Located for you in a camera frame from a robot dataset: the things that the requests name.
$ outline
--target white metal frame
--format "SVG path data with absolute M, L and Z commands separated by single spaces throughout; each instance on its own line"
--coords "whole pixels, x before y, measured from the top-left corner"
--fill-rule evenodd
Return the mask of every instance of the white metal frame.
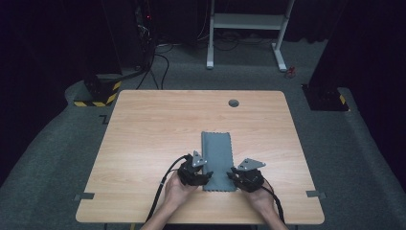
M 236 14 L 236 13 L 215 13 L 214 0 L 212 0 L 210 16 L 209 46 L 207 52 L 207 68 L 214 68 L 214 28 L 228 29 L 253 29 L 253 30 L 278 30 L 277 43 L 272 43 L 272 51 L 281 72 L 285 72 L 286 65 L 281 53 L 283 36 L 289 22 L 295 0 L 289 0 L 287 10 L 283 15 L 268 14 Z

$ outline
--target gray cloth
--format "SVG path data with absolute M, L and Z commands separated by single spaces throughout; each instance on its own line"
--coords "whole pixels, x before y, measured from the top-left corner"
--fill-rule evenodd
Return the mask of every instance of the gray cloth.
M 234 192 L 237 188 L 227 176 L 234 166 L 230 133 L 202 132 L 202 155 L 207 160 L 203 173 L 214 172 L 203 191 Z

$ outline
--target wooden table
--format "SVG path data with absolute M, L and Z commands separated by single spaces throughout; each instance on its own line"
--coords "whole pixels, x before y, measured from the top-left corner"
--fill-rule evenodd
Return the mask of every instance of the wooden table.
M 239 106 L 229 106 L 231 99 Z M 305 192 L 315 188 L 284 94 L 215 90 L 122 91 L 85 188 L 94 198 L 80 202 L 77 220 L 144 222 L 172 162 L 201 152 L 202 131 L 230 132 L 235 165 L 246 157 L 266 163 L 260 170 L 281 200 L 286 223 L 324 221 L 318 197 Z M 258 224 L 262 219 L 240 190 L 199 188 L 169 222 Z

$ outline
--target gray floor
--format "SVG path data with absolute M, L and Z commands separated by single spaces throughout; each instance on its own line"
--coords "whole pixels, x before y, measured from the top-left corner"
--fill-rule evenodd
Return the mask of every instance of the gray floor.
M 232 51 L 214 51 L 214 69 L 206 69 L 205 49 L 175 46 L 163 55 L 170 67 L 164 89 L 280 90 L 289 104 L 316 189 L 325 192 L 326 221 L 299 229 L 406 229 L 406 196 L 377 149 L 351 93 L 340 92 L 349 112 L 311 111 L 301 89 L 308 83 L 325 43 L 284 42 L 282 54 L 296 77 L 279 72 L 269 43 L 240 44 Z M 227 49 L 230 43 L 217 42 Z M 163 46 L 157 52 L 165 52 Z M 156 57 L 157 80 L 166 63 Z M 141 77 L 120 88 L 134 89 Z M 0 228 L 103 229 L 101 223 L 79 223 L 75 194 L 83 192 L 106 125 L 100 115 L 109 107 L 75 107 L 78 82 L 66 90 L 69 105 L 32 141 L 0 190 Z M 148 75 L 140 89 L 154 89 Z M 108 224 L 128 229 L 129 224 Z

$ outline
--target black wire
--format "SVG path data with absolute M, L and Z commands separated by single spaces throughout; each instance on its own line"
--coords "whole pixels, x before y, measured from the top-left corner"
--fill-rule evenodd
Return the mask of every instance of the black wire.
M 149 70 L 149 73 L 152 76 L 152 79 L 153 79 L 153 82 L 155 83 L 156 89 L 159 89 L 158 82 L 155 79 L 155 75 L 153 74 L 152 69 Z
M 172 43 L 170 43 L 169 45 L 170 45 L 170 48 L 168 50 L 162 51 L 162 52 L 155 52 L 155 54 L 164 54 L 164 53 L 167 53 L 167 52 L 171 51 L 173 49 L 174 45 Z
M 164 184 L 165 184 L 165 181 L 167 180 L 168 174 L 169 174 L 170 172 L 172 172 L 173 166 L 175 166 L 180 160 L 186 159 L 186 157 L 188 157 L 188 155 L 183 155 L 183 156 L 179 157 L 177 160 L 175 160 L 175 161 L 173 162 L 173 164 L 169 167 L 169 169 L 167 170 L 167 172 L 165 173 L 164 177 L 162 177 L 161 183 L 160 183 L 160 185 L 159 185 L 159 187 L 158 187 L 158 190 L 156 191 L 156 195 L 155 195 L 155 198 L 154 198 L 154 200 L 153 200 L 153 203 L 152 203 L 151 209 L 150 209 L 150 211 L 149 211 L 149 214 L 148 214 L 148 217 L 147 217 L 146 222 L 152 217 L 153 212 L 155 211 L 155 207 L 156 207 L 156 204 L 157 204 L 157 202 L 158 202 L 159 195 L 160 195 L 161 192 L 162 192 L 162 188 L 164 188 Z
M 165 56 L 162 56 L 162 55 L 155 54 L 155 56 L 161 57 L 167 61 L 167 69 L 165 70 L 164 76 L 161 79 L 161 89 L 164 89 L 164 80 L 165 80 L 165 76 L 167 75 L 167 72 L 169 69 L 169 60 Z
M 265 178 L 263 178 L 263 179 L 266 181 L 266 183 L 268 183 L 269 187 L 272 188 L 272 186 L 269 184 L 269 182 L 268 182 Z M 278 197 L 274 194 L 274 192 L 268 190 L 267 188 L 263 187 L 262 185 L 261 185 L 261 187 L 262 187 L 262 189 L 264 189 L 266 192 L 268 192 L 272 197 L 274 197 L 275 202 L 277 203 L 277 208 L 278 208 L 278 212 L 279 212 L 280 219 L 281 219 L 281 221 L 284 223 L 283 208 L 282 208 L 282 206 L 281 206 L 281 201 L 280 201 L 280 200 L 278 199 Z
M 141 79 L 140 83 L 138 84 L 138 86 L 137 86 L 135 89 L 139 89 L 140 86 L 141 86 L 141 84 L 143 84 L 143 81 L 144 81 L 144 79 L 146 78 L 147 74 L 149 73 L 149 70 L 150 70 L 150 69 L 148 68 L 148 70 L 147 70 L 146 73 L 144 74 L 143 78 Z

